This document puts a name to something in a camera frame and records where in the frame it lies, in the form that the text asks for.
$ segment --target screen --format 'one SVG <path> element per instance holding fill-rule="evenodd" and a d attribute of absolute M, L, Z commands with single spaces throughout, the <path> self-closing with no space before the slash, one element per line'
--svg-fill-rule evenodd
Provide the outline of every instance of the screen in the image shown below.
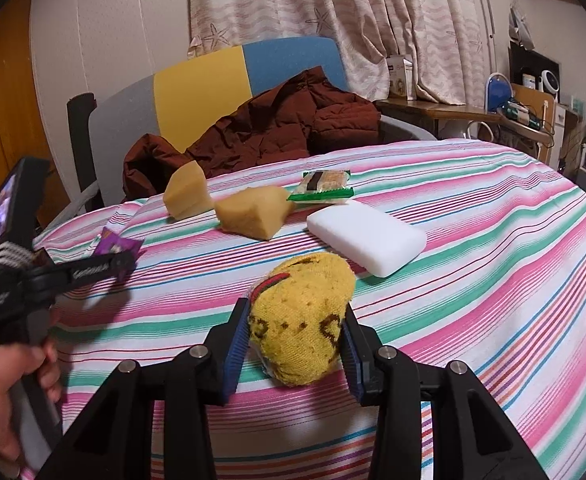
<path fill-rule="evenodd" d="M 12 197 L 13 186 L 15 184 L 15 175 L 11 175 L 10 179 L 0 191 L 0 236 L 6 232 L 6 224 L 8 221 L 10 199 Z"/>

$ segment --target curtain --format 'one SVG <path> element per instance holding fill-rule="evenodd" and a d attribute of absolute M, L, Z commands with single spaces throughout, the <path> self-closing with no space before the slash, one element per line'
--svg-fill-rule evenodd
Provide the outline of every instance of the curtain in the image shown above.
<path fill-rule="evenodd" d="M 483 101 L 483 43 L 474 0 L 191 0 L 193 51 L 289 36 L 338 45 L 352 91 L 388 95 L 386 58 L 410 54 L 418 95 Z"/>

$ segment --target chair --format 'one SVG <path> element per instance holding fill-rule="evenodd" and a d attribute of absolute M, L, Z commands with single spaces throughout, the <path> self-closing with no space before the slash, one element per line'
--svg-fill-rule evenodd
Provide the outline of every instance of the chair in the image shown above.
<path fill-rule="evenodd" d="M 47 230 L 73 218 L 83 206 L 92 210 L 121 202 L 124 157 L 142 135 L 159 134 L 183 151 L 251 97 L 318 65 L 333 85 L 348 90 L 335 42 L 300 37 L 234 46 L 180 62 L 99 106 L 92 94 L 74 97 L 68 117 L 82 195 Z M 384 142 L 436 140 L 422 128 L 387 117 L 382 117 L 380 131 Z"/>

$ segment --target starfish pattern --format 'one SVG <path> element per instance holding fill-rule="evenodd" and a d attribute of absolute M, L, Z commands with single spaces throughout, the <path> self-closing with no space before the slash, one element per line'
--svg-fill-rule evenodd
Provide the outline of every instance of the starfish pattern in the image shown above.
<path fill-rule="evenodd" d="M 317 7 L 314 7 L 313 10 L 315 11 L 315 19 L 307 20 L 307 23 L 314 23 L 317 25 L 315 33 L 319 36 L 325 26 L 327 28 L 331 28 L 331 25 L 326 21 L 329 16 L 329 11 L 327 10 L 324 14 L 322 14 Z"/>
<path fill-rule="evenodd" d="M 449 36 L 453 36 L 455 38 L 455 44 L 458 44 L 458 35 L 455 33 L 454 30 L 447 30 L 447 34 Z"/>
<path fill-rule="evenodd" d="M 468 43 L 476 46 L 476 54 L 482 52 L 482 38 L 479 33 L 477 33 L 472 40 L 469 40 Z"/>
<path fill-rule="evenodd" d="M 215 25 L 213 23 L 211 23 L 211 35 L 206 36 L 205 38 L 202 38 L 202 42 L 203 41 L 210 41 L 211 42 L 211 52 L 213 50 L 215 50 L 215 47 L 218 45 L 218 43 L 224 43 L 228 46 L 231 46 L 231 44 L 228 42 L 227 38 L 224 37 L 224 35 L 228 32 L 229 28 L 230 27 L 223 28 L 222 30 L 217 30 L 217 27 L 215 27 Z"/>

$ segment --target white sponge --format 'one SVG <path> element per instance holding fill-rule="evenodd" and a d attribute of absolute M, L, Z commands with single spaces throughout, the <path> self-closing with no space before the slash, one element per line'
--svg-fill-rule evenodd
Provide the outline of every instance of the white sponge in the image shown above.
<path fill-rule="evenodd" d="M 308 230 L 339 253 L 386 278 L 426 247 L 426 234 L 391 215 L 355 200 L 316 211 Z"/>

